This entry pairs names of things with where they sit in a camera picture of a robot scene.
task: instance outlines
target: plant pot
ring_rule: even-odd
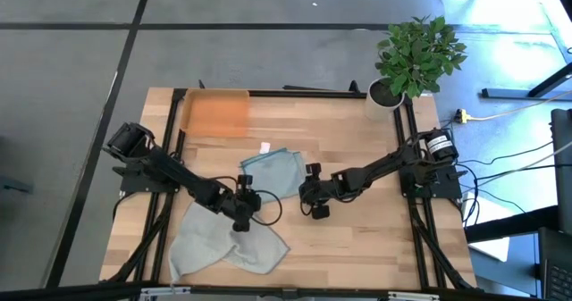
[[[394,96],[390,91],[388,79],[377,79],[367,89],[366,117],[373,121],[387,119],[395,108],[403,103],[405,96]]]

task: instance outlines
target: small white label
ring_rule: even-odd
[[[439,149],[443,149],[444,147],[453,146],[453,143],[450,141],[443,141],[435,146],[429,147],[429,153],[434,153]]]
[[[260,154],[267,154],[270,151],[270,143],[260,143]]]
[[[435,145],[437,145],[437,144],[439,144],[440,142],[443,142],[443,141],[445,141],[445,140],[447,140],[447,136],[444,136],[444,135],[443,135],[443,136],[439,136],[439,137],[437,137],[437,138],[435,138],[435,139],[429,141],[429,142],[427,143],[427,146],[431,148],[432,146],[435,146]]]

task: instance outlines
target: white cable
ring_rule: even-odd
[[[572,146],[572,141],[570,141],[569,143],[567,143],[566,145],[564,145],[562,148],[560,148],[559,150],[555,151],[554,153],[552,153],[552,154],[550,154],[550,155],[547,155],[546,157],[544,157],[544,158],[542,158],[542,159],[540,159],[540,160],[538,160],[538,161],[536,161],[536,162],[534,162],[534,163],[530,163],[530,164],[528,164],[528,165],[525,166],[525,167],[518,168],[517,170],[513,170],[513,171],[508,171],[508,172],[503,173],[503,174],[501,174],[501,175],[499,175],[499,176],[497,176],[497,177],[491,178],[491,179],[487,180],[486,182],[484,182],[483,184],[479,184],[479,187],[481,187],[482,185],[486,185],[486,184],[490,183],[490,182],[493,181],[493,180],[497,180],[497,179],[499,179],[499,178],[508,176],[508,175],[510,175],[511,173],[515,173],[515,172],[518,172],[518,171],[523,171],[523,170],[525,170],[525,169],[528,168],[528,167],[532,167],[532,166],[534,166],[534,165],[536,165],[536,164],[538,164],[538,163],[541,163],[541,162],[547,160],[548,158],[550,158],[550,157],[552,157],[552,156],[554,156],[554,155],[558,155],[559,153],[561,153],[562,151],[564,151],[564,149],[566,149],[566,148],[568,148],[568,147],[570,147],[570,146]],[[473,190],[473,189],[475,189],[475,188],[467,189],[466,191],[464,191],[464,192],[461,193],[461,194],[468,193],[469,191],[471,191],[471,190]]]

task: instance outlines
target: green leaves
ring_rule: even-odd
[[[467,56],[467,47],[458,42],[452,26],[444,17],[425,25],[423,18],[389,26],[390,36],[377,44],[379,62],[375,68],[389,80],[391,93],[420,96],[424,90],[439,92],[437,80],[451,75]]]

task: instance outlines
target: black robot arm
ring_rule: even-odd
[[[182,185],[195,202],[213,213],[234,220],[236,231],[248,231],[249,220],[260,210],[260,196],[249,188],[252,176],[240,175],[237,193],[218,180],[200,177],[168,155],[154,141],[150,130],[137,123],[124,123],[104,150],[120,161],[142,166],[145,177],[159,183]]]
[[[421,140],[425,141],[427,149],[421,149]],[[320,163],[311,163],[306,165],[308,175],[299,187],[300,208],[302,213],[312,214],[314,219],[328,217],[330,210],[326,203],[330,199],[342,203],[352,202],[370,188],[375,180],[406,166],[410,167],[409,177],[415,185],[423,187],[435,181],[438,169],[451,165],[457,157],[457,149],[450,141],[449,134],[431,130],[418,133],[395,152],[365,167],[337,171],[331,175],[330,180],[320,180]],[[310,206],[309,212],[304,211],[303,205]]]

